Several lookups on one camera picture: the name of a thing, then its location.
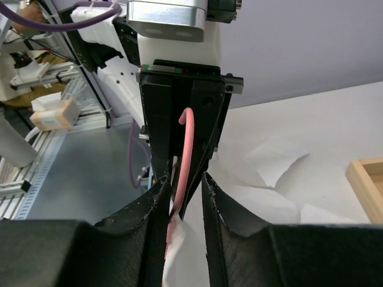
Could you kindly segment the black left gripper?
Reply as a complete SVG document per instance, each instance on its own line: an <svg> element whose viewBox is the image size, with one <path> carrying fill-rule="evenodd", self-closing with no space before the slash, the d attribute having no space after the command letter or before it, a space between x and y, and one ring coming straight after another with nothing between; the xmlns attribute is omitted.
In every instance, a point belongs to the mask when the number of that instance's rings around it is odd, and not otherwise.
<svg viewBox="0 0 383 287"><path fill-rule="evenodd" d="M221 31L217 22L207 22L202 42L147 38L129 26L124 17L113 20L130 64L155 71L190 75L221 75ZM140 91L144 120L151 147L153 173L159 179L168 168L171 122L171 79L143 73ZM194 113L194 140L187 189L180 209L184 218L202 174L218 147L232 94L218 81L195 80L190 107Z"/></svg>

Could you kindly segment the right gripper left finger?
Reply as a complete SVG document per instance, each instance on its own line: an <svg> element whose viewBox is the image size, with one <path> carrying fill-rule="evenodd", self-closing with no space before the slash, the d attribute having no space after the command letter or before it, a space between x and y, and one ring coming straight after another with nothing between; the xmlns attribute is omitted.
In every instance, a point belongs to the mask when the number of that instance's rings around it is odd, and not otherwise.
<svg viewBox="0 0 383 287"><path fill-rule="evenodd" d="M1 221L2 286L160 286L170 176L92 225Z"/></svg>

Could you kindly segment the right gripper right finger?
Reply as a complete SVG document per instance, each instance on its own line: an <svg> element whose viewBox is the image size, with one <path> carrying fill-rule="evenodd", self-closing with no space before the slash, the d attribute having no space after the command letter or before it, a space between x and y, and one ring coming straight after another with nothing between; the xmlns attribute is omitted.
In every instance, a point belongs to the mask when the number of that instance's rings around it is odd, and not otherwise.
<svg viewBox="0 0 383 287"><path fill-rule="evenodd" d="M381 286L380 225L271 224L202 177L211 286Z"/></svg>

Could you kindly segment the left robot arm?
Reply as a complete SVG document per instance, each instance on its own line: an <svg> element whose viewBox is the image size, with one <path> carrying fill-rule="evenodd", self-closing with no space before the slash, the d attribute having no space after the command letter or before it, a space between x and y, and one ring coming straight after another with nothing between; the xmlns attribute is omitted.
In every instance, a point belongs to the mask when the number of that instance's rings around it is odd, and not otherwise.
<svg viewBox="0 0 383 287"><path fill-rule="evenodd" d="M233 94L244 81L220 68L220 26L241 1L127 1L113 16L68 33L94 72L143 127L159 178L183 152L186 108L194 115L193 153L180 214L218 147Z"/></svg>

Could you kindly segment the white shirt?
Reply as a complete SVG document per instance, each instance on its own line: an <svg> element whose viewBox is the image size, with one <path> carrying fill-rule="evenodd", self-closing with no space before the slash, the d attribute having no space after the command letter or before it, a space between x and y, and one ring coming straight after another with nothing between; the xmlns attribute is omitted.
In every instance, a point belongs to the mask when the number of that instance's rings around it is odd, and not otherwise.
<svg viewBox="0 0 383 287"><path fill-rule="evenodd" d="M273 224L355 224L366 216L345 181L322 167L317 176L291 171L306 149L283 138L222 142L209 174L233 199ZM201 191L190 200L184 222L172 235L165 286L208 286Z"/></svg>

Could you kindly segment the pink wire hanger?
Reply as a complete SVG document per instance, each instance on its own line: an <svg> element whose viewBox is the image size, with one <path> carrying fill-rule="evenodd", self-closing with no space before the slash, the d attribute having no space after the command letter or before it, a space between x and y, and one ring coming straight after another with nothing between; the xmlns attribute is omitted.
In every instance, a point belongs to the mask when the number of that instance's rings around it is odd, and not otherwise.
<svg viewBox="0 0 383 287"><path fill-rule="evenodd" d="M179 214L179 211L183 205L183 200L186 194L187 182L189 179L190 166L193 153L194 142L194 113L191 108L186 108L181 114L178 122L181 125L185 125L185 137L183 145L183 154L180 163L180 175L178 178L176 194L174 198L174 204L169 215L169 224L166 236L166 253L165 260L169 258L169 250L172 247L171 243L172 234L175 230L176 223L175 218Z"/></svg>

